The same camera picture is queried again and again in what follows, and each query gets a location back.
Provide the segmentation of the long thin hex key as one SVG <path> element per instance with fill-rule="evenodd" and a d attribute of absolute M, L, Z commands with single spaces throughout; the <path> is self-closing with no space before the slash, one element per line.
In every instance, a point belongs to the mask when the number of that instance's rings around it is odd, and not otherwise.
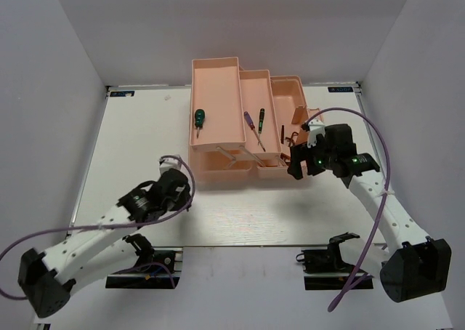
<path fill-rule="evenodd" d="M 280 143 L 283 145 L 285 140 L 285 126 L 281 125 L 280 128 Z"/>

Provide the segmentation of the black green precision screwdriver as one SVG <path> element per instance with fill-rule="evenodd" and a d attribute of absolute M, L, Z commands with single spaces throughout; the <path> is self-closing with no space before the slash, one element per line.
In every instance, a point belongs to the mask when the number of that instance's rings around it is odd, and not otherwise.
<path fill-rule="evenodd" d="M 258 134 L 261 135 L 264 123 L 265 109 L 261 108 L 259 111 Z"/>

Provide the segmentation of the blue handled screwdriver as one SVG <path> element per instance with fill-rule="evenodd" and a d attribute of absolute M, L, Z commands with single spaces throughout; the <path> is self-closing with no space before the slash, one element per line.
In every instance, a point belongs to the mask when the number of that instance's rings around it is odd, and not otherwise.
<path fill-rule="evenodd" d="M 258 145 L 259 145 L 259 146 L 261 147 L 261 149 L 265 152 L 266 149 L 265 149 L 265 147 L 264 147 L 264 145 L 263 145 L 263 143 L 262 143 L 262 141 L 261 141 L 261 139 L 260 139 L 260 136 L 259 136 L 259 134 L 258 134 L 258 132 L 257 132 L 257 130 L 256 130 L 255 125 L 254 125 L 253 119 L 251 118 L 251 116 L 250 116 L 250 114 L 248 113 L 248 111 L 245 111 L 245 112 L 243 113 L 243 117 L 244 117 L 244 119 L 245 119 L 245 121 L 246 121 L 248 127 L 249 127 L 249 128 L 251 129 L 251 131 L 254 133 L 254 136 L 255 136 L 255 138 L 257 139 Z"/>

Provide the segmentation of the pink plastic toolbox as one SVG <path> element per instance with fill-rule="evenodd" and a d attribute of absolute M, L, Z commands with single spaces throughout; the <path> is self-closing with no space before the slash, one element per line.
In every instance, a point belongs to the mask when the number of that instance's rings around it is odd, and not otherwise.
<path fill-rule="evenodd" d="M 189 165 L 199 182 L 288 179 L 290 148 L 316 114 L 298 76 L 242 69 L 237 57 L 192 62 Z"/>

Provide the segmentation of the stubby green screwdriver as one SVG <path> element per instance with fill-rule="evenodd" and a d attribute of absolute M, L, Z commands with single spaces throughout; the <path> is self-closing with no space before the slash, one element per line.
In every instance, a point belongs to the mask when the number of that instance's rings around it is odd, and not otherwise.
<path fill-rule="evenodd" d="M 203 128 L 203 123 L 206 118 L 204 109 L 197 109 L 194 113 L 194 126 L 196 129 L 196 137 L 199 137 L 200 130 Z"/>

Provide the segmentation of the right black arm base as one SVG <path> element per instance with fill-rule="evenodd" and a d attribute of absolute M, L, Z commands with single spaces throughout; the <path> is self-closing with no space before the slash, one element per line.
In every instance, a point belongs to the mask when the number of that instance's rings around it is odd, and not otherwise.
<path fill-rule="evenodd" d="M 329 239 L 323 248 L 303 249 L 296 261 L 304 269 L 307 291 L 341 291 L 355 267 L 365 244 L 355 233 L 343 233 Z M 351 283 L 353 289 L 372 289 L 383 264 L 383 251 L 371 247 Z"/>

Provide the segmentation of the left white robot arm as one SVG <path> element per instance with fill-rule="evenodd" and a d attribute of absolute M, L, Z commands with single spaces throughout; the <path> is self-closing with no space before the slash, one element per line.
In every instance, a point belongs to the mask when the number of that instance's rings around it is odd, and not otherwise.
<path fill-rule="evenodd" d="M 119 198 L 94 230 L 79 228 L 42 252 L 20 260 L 18 284 L 38 318 L 47 318 L 85 286 L 114 272 L 145 272 L 162 260 L 139 230 L 190 208 L 194 182 L 178 169 L 165 171 Z"/>

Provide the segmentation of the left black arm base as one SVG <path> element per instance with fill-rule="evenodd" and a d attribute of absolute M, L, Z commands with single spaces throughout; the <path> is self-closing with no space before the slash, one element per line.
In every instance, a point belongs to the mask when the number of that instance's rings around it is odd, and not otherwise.
<path fill-rule="evenodd" d="M 141 234 L 121 239 L 129 256 L 134 259 L 128 267 L 109 275 L 106 289 L 175 289 L 182 272 L 182 248 L 158 248 Z"/>

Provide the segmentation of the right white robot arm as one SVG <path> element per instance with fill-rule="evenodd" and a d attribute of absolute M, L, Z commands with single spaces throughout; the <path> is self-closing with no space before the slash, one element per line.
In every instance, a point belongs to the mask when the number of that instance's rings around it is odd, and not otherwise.
<path fill-rule="evenodd" d="M 393 193 L 385 189 L 380 167 L 368 153 L 358 153 L 346 124 L 302 124 L 307 141 L 290 148 L 288 173 L 297 180 L 330 171 L 364 206 L 387 248 L 370 246 L 361 270 L 381 281 L 394 302 L 441 292 L 448 280 L 452 251 L 418 226 Z"/>

